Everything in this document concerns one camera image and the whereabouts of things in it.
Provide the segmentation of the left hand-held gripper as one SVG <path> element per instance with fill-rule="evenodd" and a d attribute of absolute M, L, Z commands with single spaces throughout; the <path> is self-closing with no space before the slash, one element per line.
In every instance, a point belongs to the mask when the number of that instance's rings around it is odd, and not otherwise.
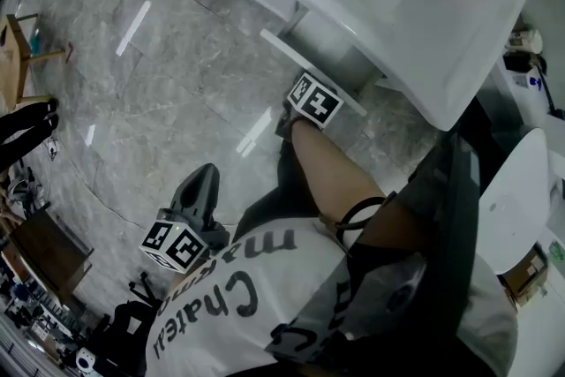
<path fill-rule="evenodd" d="M 161 267 L 181 274 L 199 259 L 222 250 L 230 233 L 212 217 L 219 185 L 215 165 L 207 163 L 196 169 L 176 189 L 171 209 L 158 212 L 139 249 Z"/>

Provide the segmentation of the teal plastic item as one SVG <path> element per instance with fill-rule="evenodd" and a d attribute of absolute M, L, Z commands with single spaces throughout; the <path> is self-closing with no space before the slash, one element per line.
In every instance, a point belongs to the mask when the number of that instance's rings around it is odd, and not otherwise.
<path fill-rule="evenodd" d="M 31 49 L 31 55 L 33 57 L 39 56 L 43 52 L 45 46 L 43 43 L 43 34 L 39 27 L 37 27 L 30 35 L 29 45 Z"/>

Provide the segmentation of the black chest-mounted device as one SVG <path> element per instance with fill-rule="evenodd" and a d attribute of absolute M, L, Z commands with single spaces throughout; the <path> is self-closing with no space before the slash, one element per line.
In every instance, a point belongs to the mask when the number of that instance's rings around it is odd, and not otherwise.
<path fill-rule="evenodd" d="M 275 359 L 359 375 L 373 361 L 407 375 L 446 365 L 468 305 L 478 235 L 478 157 L 459 135 L 440 142 L 418 166 L 404 193 L 422 201 L 440 190 L 425 234 L 409 239 L 394 218 L 400 196 L 379 199 L 357 222 L 334 222 L 343 245 L 358 234 L 330 276 L 289 322 L 271 333 Z"/>

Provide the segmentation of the wooden side table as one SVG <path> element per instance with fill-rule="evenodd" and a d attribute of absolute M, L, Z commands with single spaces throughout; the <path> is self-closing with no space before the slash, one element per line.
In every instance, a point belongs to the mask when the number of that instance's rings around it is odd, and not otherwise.
<path fill-rule="evenodd" d="M 9 111 L 15 110 L 20 104 L 47 102 L 53 98 L 49 94 L 24 96 L 30 64 L 66 55 L 64 49 L 32 54 L 31 45 L 24 36 L 20 23 L 38 17 L 37 13 L 22 17 L 6 14 L 0 19 L 0 95 Z"/>

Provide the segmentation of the white printed t-shirt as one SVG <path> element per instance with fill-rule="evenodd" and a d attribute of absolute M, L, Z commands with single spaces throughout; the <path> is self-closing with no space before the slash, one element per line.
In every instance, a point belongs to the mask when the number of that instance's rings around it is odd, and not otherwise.
<path fill-rule="evenodd" d="M 318 222 L 269 222 L 233 242 L 162 302 L 146 347 L 146 377 L 508 377 L 517 321 L 498 278 L 474 260 L 468 305 L 446 365 L 407 375 L 373 361 L 359 375 L 275 359 L 272 331 L 291 321 L 333 272 L 343 245 Z"/>

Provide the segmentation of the black office chair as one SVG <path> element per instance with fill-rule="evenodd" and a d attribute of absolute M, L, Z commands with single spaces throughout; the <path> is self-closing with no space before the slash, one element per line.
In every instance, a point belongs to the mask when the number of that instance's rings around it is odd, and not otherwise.
<path fill-rule="evenodd" d="M 101 377 L 145 377 L 146 347 L 149 331 L 162 300 L 150 285 L 148 273 L 142 271 L 138 284 L 129 282 L 129 290 L 138 300 L 116 307 L 113 320 L 102 331 L 94 352 L 94 370 Z"/>

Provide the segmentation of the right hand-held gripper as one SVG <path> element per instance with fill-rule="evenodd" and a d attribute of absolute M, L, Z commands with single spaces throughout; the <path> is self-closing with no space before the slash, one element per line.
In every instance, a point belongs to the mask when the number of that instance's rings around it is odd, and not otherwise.
<path fill-rule="evenodd" d="M 325 129 L 343 106 L 343 100 L 330 88 L 308 72 L 298 74 L 282 102 L 282 114 L 275 134 L 291 141 L 291 126 L 304 119 L 318 129 Z"/>

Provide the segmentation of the person's right forearm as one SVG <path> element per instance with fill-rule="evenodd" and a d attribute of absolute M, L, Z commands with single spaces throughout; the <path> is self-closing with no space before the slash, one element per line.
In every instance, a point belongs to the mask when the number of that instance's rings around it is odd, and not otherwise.
<path fill-rule="evenodd" d="M 376 214 L 385 195 L 369 173 L 310 122 L 298 120 L 290 131 L 320 214 L 336 223 L 361 222 Z"/>

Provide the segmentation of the white round device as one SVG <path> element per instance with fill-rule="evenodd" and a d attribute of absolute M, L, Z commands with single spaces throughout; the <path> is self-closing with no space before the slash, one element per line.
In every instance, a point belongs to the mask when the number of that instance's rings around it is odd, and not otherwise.
<path fill-rule="evenodd" d="M 96 355 L 86 347 L 80 348 L 76 353 L 76 367 L 82 373 L 91 373 L 94 370 Z"/>

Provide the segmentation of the brown wooden cabinet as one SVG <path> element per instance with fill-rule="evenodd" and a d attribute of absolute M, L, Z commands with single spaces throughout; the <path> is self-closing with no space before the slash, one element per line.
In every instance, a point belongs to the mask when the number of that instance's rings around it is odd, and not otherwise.
<path fill-rule="evenodd" d="M 92 268 L 94 252 L 54 220 L 46 206 L 36 210 L 9 235 L 30 274 L 59 305 L 80 309 L 74 297 Z"/>

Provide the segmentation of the person's black trousers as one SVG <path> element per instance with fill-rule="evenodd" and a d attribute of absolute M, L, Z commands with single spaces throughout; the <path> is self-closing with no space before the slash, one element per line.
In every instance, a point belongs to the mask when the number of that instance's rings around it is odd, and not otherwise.
<path fill-rule="evenodd" d="M 294 148 L 290 142 L 283 141 L 277 164 L 277 187 L 245 210 L 232 241 L 273 220 L 313 218 L 318 214 Z"/>

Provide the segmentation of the white bathtub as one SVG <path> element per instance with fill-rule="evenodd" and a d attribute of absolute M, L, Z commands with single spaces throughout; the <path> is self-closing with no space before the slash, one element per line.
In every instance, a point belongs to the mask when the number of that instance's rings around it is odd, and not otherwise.
<path fill-rule="evenodd" d="M 495 274 L 531 250 L 550 211 L 546 135 L 530 130 L 517 143 L 479 200 L 477 254 Z"/>

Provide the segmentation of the white bottle blue label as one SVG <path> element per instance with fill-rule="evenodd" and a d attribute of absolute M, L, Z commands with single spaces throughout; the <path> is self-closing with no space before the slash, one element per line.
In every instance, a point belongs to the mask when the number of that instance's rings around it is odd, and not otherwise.
<path fill-rule="evenodd" d="M 512 75 L 512 79 L 516 86 L 524 89 L 534 89 L 540 91 L 543 87 L 543 81 L 540 76 L 532 73 L 516 73 Z"/>

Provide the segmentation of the white cabinet drawer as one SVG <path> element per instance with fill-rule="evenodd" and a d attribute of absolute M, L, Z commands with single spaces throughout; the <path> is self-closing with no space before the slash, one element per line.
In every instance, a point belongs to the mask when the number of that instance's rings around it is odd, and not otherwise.
<path fill-rule="evenodd" d="M 321 83 L 334 89 L 361 117 L 367 115 L 360 100 L 382 72 L 346 39 L 338 26 L 295 2 L 290 19 L 278 33 L 263 29 L 260 35 Z"/>

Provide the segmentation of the cardboard box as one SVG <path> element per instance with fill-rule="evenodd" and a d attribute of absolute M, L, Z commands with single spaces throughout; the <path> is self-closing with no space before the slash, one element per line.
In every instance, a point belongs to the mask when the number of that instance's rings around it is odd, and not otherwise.
<path fill-rule="evenodd" d="M 512 306 L 525 306 L 546 282 L 548 259 L 539 243 L 509 271 L 498 275 Z"/>

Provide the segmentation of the white paper cup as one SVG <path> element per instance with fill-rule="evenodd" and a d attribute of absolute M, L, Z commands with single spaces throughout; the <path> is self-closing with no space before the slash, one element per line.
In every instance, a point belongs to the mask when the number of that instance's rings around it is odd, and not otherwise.
<path fill-rule="evenodd" d="M 543 50 L 543 39 L 537 29 L 515 31 L 508 38 L 507 48 L 514 51 L 540 54 Z"/>

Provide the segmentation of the black box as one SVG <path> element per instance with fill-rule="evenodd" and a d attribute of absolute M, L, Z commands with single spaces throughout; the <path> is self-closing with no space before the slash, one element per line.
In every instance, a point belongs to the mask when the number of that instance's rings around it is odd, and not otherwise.
<path fill-rule="evenodd" d="M 508 52 L 503 56 L 503 62 L 508 71 L 518 73 L 527 73 L 532 68 L 544 71 L 546 66 L 536 54 L 526 52 Z"/>

